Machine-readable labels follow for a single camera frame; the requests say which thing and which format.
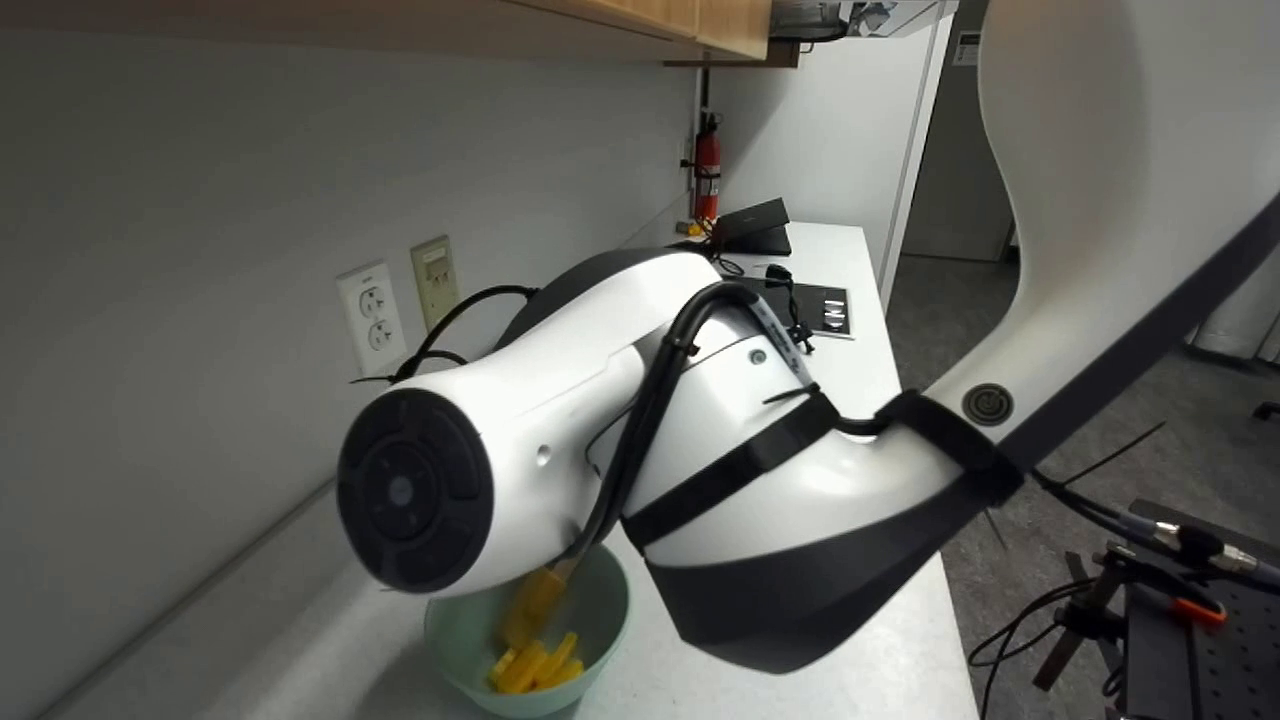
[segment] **white robotic arm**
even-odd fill
[[[365,410],[340,460],[356,556],[476,591],[556,560],[605,495],[687,644],[818,661],[1273,254],[1277,29],[1273,0],[991,0],[981,87],[1026,276],[969,360],[852,423],[706,257],[610,254],[499,352]]]

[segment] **wall outlet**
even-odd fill
[[[450,235],[432,235],[411,247],[411,279],[416,279],[416,299],[426,309],[426,324],[438,329],[444,314],[454,314],[455,305]]]
[[[382,378],[403,360],[403,324],[393,291],[390,263],[367,263],[338,279],[345,298],[362,371]]]

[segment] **white countertop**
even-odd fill
[[[844,285],[852,336],[818,336],[812,378],[844,415],[869,415],[897,395],[897,366],[883,332],[878,276],[860,229],[794,224],[794,276]],[[681,644],[645,560],[622,531],[610,550],[626,560],[637,622],[590,700],[570,717],[610,720],[781,720],[781,717],[911,717],[974,720],[974,690],[958,633],[944,566],[927,560],[844,648],[794,678],[721,665]],[[481,717],[421,653],[426,601],[367,580],[356,566],[338,576],[290,633],[268,635],[244,661],[232,690],[205,717],[264,720],[468,720]]]

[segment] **light blue bowl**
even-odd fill
[[[544,633],[544,644],[556,644],[566,633],[576,633],[576,653],[590,665],[584,678],[544,691],[499,696],[487,686],[487,667],[497,665],[497,624],[507,611],[516,583],[499,583],[476,598],[432,601],[427,661],[454,690],[461,690],[473,705],[481,705],[492,717],[552,717],[584,700],[584,691],[598,686],[599,667],[617,653],[631,618],[629,574],[610,550],[591,550],[576,567],[552,627]]]

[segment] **black strap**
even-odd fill
[[[878,415],[893,415],[950,453],[964,467],[964,485],[985,485],[990,505],[1004,505],[1026,485],[1026,472],[985,433],[922,391],[902,391]]]
[[[770,423],[753,440],[736,446],[717,466],[687,477],[681,487],[666,491],[647,509],[626,519],[637,550],[672,536],[687,519],[706,517],[710,509],[724,505],[734,491],[747,487],[755,477],[781,467],[783,460],[799,455],[809,446],[828,436],[839,423],[839,414],[826,391],[809,391],[783,422]]]

